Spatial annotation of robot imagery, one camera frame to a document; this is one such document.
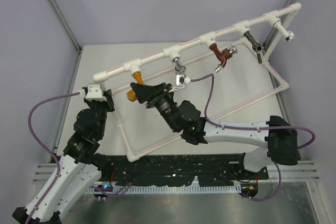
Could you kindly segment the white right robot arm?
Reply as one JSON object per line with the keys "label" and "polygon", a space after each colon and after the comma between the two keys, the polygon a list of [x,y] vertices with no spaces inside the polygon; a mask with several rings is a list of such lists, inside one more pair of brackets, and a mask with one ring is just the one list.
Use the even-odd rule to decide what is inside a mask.
{"label": "white right robot arm", "polygon": [[255,150],[243,154],[243,162],[237,167],[244,179],[271,163],[286,166],[298,163],[298,133],[280,116],[272,115],[266,122],[240,126],[211,123],[190,101],[174,102],[169,83],[149,86],[133,82],[130,87],[140,104],[148,109],[156,108],[172,132],[179,133],[192,145],[227,142],[255,146]]}

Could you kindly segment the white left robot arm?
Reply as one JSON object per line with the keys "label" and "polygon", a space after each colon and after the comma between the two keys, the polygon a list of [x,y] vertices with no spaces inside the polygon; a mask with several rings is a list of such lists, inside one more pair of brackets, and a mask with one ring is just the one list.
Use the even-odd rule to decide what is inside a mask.
{"label": "white left robot arm", "polygon": [[60,158],[53,156],[56,169],[37,196],[25,207],[18,207],[13,218],[19,223],[61,223],[70,208],[96,181],[112,175],[112,161],[97,153],[103,139],[107,114],[115,110],[112,91],[98,84],[83,88],[88,108],[81,110],[74,123],[74,134]]}

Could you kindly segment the white PVC pipe frame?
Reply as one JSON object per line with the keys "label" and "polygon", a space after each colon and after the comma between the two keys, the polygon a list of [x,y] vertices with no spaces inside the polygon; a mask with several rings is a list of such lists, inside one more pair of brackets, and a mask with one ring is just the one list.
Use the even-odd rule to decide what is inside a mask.
{"label": "white PVC pipe frame", "polygon": [[[244,20],[242,22],[238,22],[230,27],[218,30],[218,31],[212,31],[206,34],[203,34],[199,36],[196,39],[184,42],[180,45],[173,45],[167,48],[162,49],[161,51],[154,53],[149,56],[145,56],[143,58],[137,58],[128,62],[125,62],[123,65],[116,67],[114,69],[110,69],[107,71],[99,72],[93,75],[92,79],[95,83],[100,83],[104,84],[105,81],[109,80],[110,78],[117,76],[121,73],[128,72],[130,75],[133,77],[133,74],[135,72],[141,72],[141,67],[147,64],[150,64],[154,61],[160,60],[162,58],[168,58],[171,62],[175,57],[180,58],[180,53],[184,50],[188,50],[190,48],[196,47],[198,45],[204,45],[209,49],[210,45],[213,43],[216,43],[218,46],[218,43],[216,41],[217,37],[221,37],[226,34],[230,34],[233,32],[238,32],[241,37],[233,42],[231,46],[236,46],[239,44],[244,44],[250,52],[257,57],[256,53],[253,51],[251,47],[251,43],[243,36],[243,34],[246,31],[250,31],[250,27],[253,25],[257,25],[259,23],[268,23],[271,27],[274,27],[274,24],[277,22],[281,22],[282,25],[284,26],[285,29],[289,26],[291,21],[294,19],[298,11],[301,9],[301,4],[300,3],[294,3],[291,4],[283,9],[280,10],[274,10],[272,12],[268,12],[266,14],[263,14],[262,16],[259,16],[254,19],[250,20]],[[268,98],[271,95],[275,95],[281,91],[285,91],[289,88],[289,83],[282,78],[282,76],[271,66],[269,62],[269,57],[273,50],[275,49],[276,45],[279,43],[280,39],[283,38],[281,33],[276,30],[276,35],[274,40],[270,43],[270,46],[268,48],[264,48],[261,52],[261,57],[262,57],[262,66],[267,69],[267,71],[273,76],[279,83],[279,87],[273,89],[272,91],[265,93],[259,97],[257,97],[254,100],[250,100],[249,102],[242,104],[239,107],[236,107],[236,111],[240,111],[252,104],[255,104],[265,98]],[[214,53],[209,49],[209,52],[201,55],[194,57],[190,60],[188,60],[189,63],[196,62],[198,60],[201,60],[205,57],[208,57],[210,55],[214,55]]]}

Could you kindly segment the yellow water faucet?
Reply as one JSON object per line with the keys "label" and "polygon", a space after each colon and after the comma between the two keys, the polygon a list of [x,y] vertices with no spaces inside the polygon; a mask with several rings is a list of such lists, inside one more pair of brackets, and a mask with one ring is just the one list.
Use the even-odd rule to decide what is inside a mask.
{"label": "yellow water faucet", "polygon": [[[141,72],[135,72],[134,74],[133,74],[133,78],[135,79],[135,81],[136,81],[136,83],[137,84],[141,84],[141,85],[144,85],[144,81],[143,81],[143,79],[142,79],[142,74],[141,74]],[[128,100],[129,101],[131,101],[131,102],[134,102],[134,101],[136,101],[138,98],[137,98],[137,96],[135,95],[135,93],[134,93],[134,91],[131,89],[130,91],[128,91],[127,92],[127,98],[128,98]]]}

